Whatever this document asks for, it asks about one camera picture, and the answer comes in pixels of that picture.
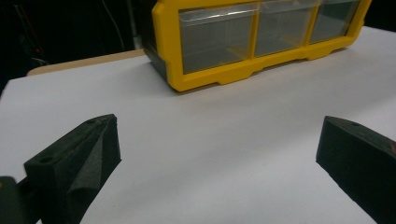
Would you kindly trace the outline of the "yellow drawer organizer cabinet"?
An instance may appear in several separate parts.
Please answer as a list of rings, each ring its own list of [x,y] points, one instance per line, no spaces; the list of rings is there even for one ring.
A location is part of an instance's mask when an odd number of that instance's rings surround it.
[[[350,46],[357,39],[364,24],[364,17],[372,0],[360,0],[345,36],[310,44],[310,36],[321,0],[312,11],[303,44],[296,49],[255,56],[256,36],[262,0],[146,0],[146,21],[149,24],[143,35],[144,50],[165,81],[176,91],[189,91],[211,84],[228,84],[261,71],[266,67],[298,60],[315,60],[335,50]],[[191,74],[183,74],[182,50],[178,13],[183,9],[221,7],[235,4],[258,3],[253,16],[248,56],[236,63],[209,68]]]

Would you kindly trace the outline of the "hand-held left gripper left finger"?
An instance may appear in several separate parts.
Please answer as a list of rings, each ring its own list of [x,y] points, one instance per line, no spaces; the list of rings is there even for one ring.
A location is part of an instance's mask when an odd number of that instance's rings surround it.
[[[79,224],[120,162],[113,114],[84,121],[27,161],[43,224]]]

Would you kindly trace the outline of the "clear plastic drawer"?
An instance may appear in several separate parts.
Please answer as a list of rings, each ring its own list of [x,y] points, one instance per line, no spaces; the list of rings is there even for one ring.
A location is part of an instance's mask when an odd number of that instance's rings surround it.
[[[180,10],[183,74],[245,60],[258,9],[258,3],[245,3]]]
[[[321,0],[309,43],[345,36],[360,0]]]
[[[317,0],[262,0],[255,56],[299,48]]]

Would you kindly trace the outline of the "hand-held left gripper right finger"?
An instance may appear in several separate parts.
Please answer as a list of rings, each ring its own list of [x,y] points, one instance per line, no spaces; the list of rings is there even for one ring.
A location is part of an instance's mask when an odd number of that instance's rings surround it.
[[[357,122],[327,116],[316,162],[377,224],[396,224],[396,142]]]

